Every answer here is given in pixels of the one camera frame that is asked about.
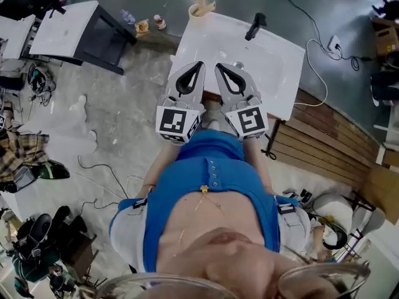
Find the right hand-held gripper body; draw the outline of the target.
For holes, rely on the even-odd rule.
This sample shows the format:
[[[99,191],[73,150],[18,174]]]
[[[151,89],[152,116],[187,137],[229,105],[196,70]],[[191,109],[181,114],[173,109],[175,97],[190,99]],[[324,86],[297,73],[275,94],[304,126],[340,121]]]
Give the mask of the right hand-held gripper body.
[[[269,129],[259,92],[224,101],[222,113],[239,141],[258,138]]]

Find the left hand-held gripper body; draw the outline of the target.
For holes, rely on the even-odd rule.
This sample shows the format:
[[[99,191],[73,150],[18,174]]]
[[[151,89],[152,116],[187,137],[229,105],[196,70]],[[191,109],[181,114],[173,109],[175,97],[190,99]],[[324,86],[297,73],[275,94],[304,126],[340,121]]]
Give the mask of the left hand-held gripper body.
[[[168,82],[160,104],[156,108],[156,132],[175,144],[190,141],[199,127],[203,114],[204,83],[197,82],[189,94],[180,93],[174,83]]]

